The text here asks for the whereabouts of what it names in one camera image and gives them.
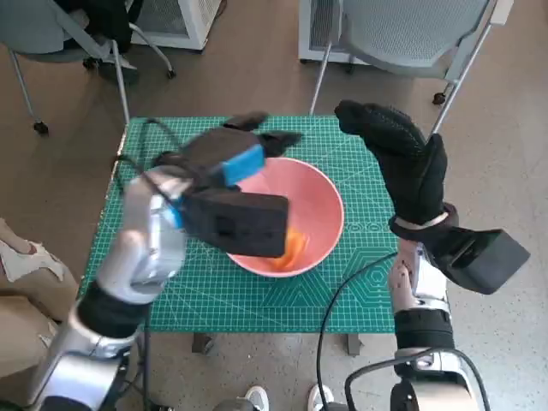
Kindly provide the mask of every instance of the table leg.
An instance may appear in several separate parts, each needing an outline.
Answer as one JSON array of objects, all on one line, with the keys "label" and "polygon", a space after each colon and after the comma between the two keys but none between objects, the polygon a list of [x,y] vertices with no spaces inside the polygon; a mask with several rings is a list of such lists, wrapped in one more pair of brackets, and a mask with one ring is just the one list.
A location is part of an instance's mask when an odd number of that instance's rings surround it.
[{"label": "table leg", "polygon": [[347,341],[348,355],[352,355],[353,357],[360,355],[360,348],[361,348],[360,334],[347,334],[346,341]]},{"label": "table leg", "polygon": [[213,348],[213,336],[203,332],[195,332],[192,338],[192,352],[207,355]]}]

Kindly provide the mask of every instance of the blue tape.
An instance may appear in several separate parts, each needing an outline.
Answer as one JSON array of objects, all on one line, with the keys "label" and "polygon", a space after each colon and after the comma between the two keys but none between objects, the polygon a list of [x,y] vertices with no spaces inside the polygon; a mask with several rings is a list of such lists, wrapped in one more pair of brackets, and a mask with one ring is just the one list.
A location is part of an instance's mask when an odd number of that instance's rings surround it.
[{"label": "blue tape", "polygon": [[241,180],[256,174],[263,167],[265,167],[265,151],[261,144],[256,144],[223,162],[224,183],[227,187],[234,186]]}]

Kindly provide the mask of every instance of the black glove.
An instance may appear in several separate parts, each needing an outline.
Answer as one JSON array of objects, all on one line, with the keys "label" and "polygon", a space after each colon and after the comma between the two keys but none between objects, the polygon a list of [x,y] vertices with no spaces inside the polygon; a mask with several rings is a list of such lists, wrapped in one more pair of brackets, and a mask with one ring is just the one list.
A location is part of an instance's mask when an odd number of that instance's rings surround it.
[{"label": "black glove", "polygon": [[377,158],[397,217],[422,225],[444,212],[447,155],[439,134],[425,143],[407,115],[377,104],[343,100],[335,114],[341,130],[359,135]]}]

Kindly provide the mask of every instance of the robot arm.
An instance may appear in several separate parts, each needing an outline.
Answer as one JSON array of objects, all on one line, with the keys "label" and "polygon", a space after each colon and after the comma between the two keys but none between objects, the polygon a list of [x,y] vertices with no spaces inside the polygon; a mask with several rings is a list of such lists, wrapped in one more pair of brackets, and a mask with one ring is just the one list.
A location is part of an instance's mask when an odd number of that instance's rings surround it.
[{"label": "robot arm", "polygon": [[109,394],[119,391],[150,305],[182,268],[188,235],[231,253],[283,253],[287,199],[230,188],[301,137],[252,133],[265,119],[235,117],[163,153],[125,187],[122,228],[33,377],[32,410],[113,405]]},{"label": "robot arm", "polygon": [[[400,363],[395,372],[402,380],[392,390],[390,409],[475,411],[477,402],[455,351],[447,279],[492,294],[529,253],[500,229],[458,227],[456,208],[444,203],[447,156],[439,134],[425,142],[408,116],[376,104],[342,101],[335,112],[341,130],[359,135],[378,160],[395,208],[390,229],[400,237],[389,275],[396,359],[366,368]],[[345,384],[353,411],[350,385],[364,372],[353,373]]]}]

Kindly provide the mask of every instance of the person's foot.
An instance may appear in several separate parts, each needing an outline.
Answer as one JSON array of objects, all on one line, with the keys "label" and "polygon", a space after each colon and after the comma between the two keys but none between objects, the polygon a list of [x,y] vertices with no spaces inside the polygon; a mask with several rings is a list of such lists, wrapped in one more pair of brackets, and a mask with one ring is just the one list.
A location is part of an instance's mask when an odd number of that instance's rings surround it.
[{"label": "person's foot", "polygon": [[[324,385],[324,394],[327,403],[335,401],[335,397],[327,385]],[[310,389],[310,394],[308,394],[307,411],[319,411],[323,406],[324,404],[322,404],[322,397],[319,394],[319,385],[316,384]]]},{"label": "person's foot", "polygon": [[255,385],[247,390],[245,398],[253,404],[257,411],[270,411],[268,395],[263,387]]}]

